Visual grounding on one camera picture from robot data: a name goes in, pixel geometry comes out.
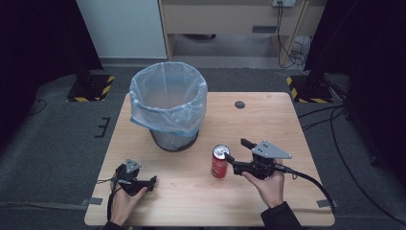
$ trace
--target white wall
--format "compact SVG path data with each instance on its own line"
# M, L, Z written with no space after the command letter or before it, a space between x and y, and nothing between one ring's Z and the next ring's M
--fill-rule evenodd
M77 0L100 58L167 58L158 0Z

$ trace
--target red soda can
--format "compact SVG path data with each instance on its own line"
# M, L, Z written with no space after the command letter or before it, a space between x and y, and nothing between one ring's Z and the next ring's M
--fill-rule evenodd
M212 157L212 175L217 178L222 178L227 173L228 163L225 154L230 154L230 149L224 145L215 146Z

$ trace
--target human hand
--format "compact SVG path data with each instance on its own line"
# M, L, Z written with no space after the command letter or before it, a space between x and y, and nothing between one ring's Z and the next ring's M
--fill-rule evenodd
M277 159L276 163L281 164L282 160ZM258 189L260 197L269 208L283 203L284 175L282 172L274 171L271 176L263 180L257 179L248 172L242 172L241 175Z
M147 192L147 187L144 187L138 192L137 195L129 195L120 184L116 185L116 194L113 197L113 204L111 207L111 219L110 221L123 226L125 221L129 218L129 215L134 210L138 201Z

